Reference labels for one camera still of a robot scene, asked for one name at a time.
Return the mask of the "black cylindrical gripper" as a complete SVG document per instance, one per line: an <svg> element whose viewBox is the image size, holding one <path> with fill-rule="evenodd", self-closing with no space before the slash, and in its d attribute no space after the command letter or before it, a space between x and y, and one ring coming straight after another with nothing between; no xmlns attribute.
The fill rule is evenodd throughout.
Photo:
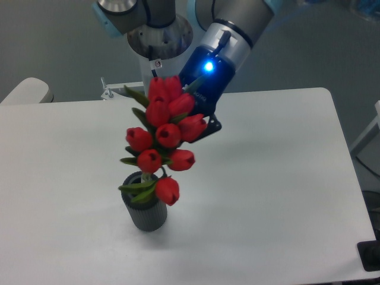
<svg viewBox="0 0 380 285"><path fill-rule="evenodd" d="M222 129L221 122L213 113L218 100L235 75L235 66L224 57L223 52L223 47L211 50L198 46L179 73L183 86L189 86L199 78L201 79L201 84L190 92L195 98L195 106L191 113L210 115L206 129L196 139L190 141L191 144Z"/></svg>

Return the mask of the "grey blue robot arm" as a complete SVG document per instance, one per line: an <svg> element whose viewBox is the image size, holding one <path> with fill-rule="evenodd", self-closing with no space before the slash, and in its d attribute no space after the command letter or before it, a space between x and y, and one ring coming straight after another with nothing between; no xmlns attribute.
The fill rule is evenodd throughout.
<svg viewBox="0 0 380 285"><path fill-rule="evenodd" d="M194 113L208 118L207 137L221 129L216 104L281 8L281 1L94 1L111 37L125 37L140 63L140 89L155 77L178 75L195 97Z"/></svg>

